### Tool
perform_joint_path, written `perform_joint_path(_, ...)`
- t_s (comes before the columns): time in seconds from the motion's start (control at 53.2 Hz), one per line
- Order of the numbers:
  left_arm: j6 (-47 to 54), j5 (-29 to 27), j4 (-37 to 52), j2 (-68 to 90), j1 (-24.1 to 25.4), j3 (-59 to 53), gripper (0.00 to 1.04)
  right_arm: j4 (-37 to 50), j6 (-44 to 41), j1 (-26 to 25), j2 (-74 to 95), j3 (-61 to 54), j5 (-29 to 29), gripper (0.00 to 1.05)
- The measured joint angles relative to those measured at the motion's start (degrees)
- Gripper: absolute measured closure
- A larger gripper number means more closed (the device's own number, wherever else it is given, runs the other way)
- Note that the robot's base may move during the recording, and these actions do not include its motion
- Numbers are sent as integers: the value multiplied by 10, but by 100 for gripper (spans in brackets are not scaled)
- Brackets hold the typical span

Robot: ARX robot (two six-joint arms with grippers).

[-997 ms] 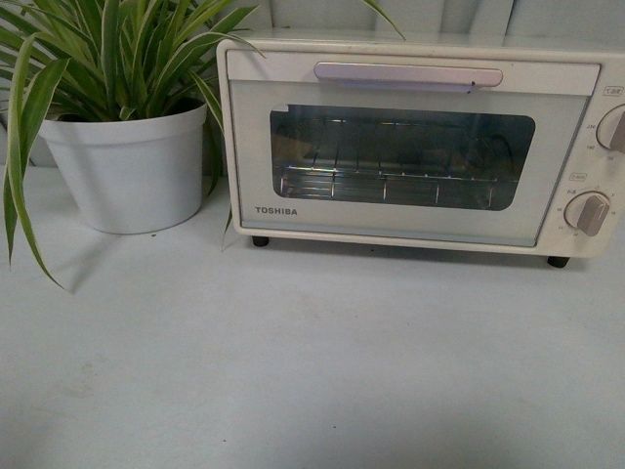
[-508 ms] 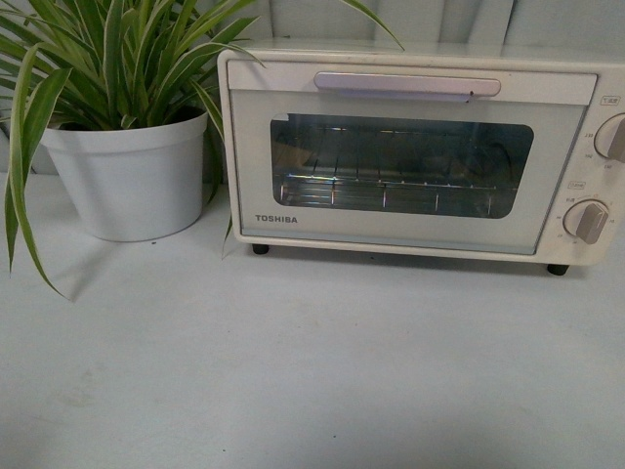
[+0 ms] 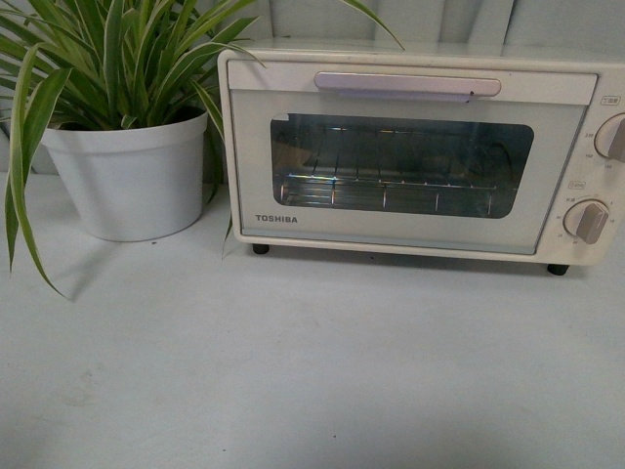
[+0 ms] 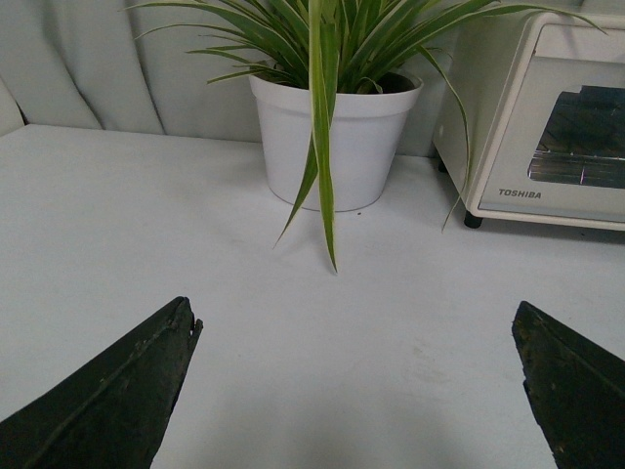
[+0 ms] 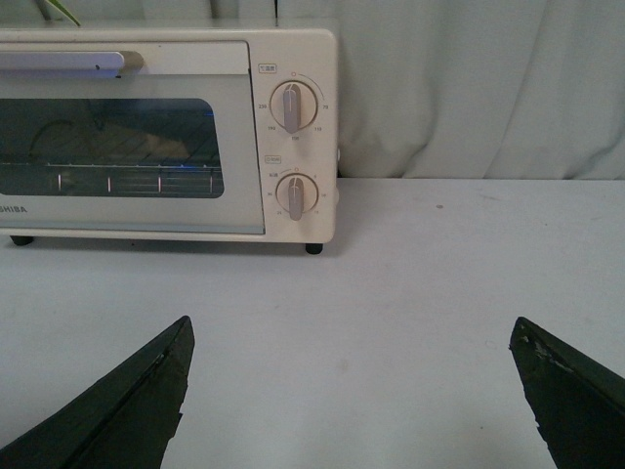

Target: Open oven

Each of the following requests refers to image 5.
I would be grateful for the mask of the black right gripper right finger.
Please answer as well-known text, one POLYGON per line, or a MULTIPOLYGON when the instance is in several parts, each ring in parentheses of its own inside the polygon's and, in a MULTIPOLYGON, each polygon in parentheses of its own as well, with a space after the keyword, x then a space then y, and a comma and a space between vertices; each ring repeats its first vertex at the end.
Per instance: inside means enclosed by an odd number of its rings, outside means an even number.
POLYGON ((559 468, 624 466, 624 378, 524 317, 509 348, 559 468))

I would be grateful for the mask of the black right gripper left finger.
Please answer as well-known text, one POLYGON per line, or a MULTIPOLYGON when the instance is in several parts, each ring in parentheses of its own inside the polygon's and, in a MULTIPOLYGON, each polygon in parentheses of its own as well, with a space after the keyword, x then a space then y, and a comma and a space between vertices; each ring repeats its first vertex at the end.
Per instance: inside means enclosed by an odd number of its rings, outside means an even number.
POLYGON ((4 468, 158 468, 182 418, 194 349, 183 316, 1 450, 4 468))

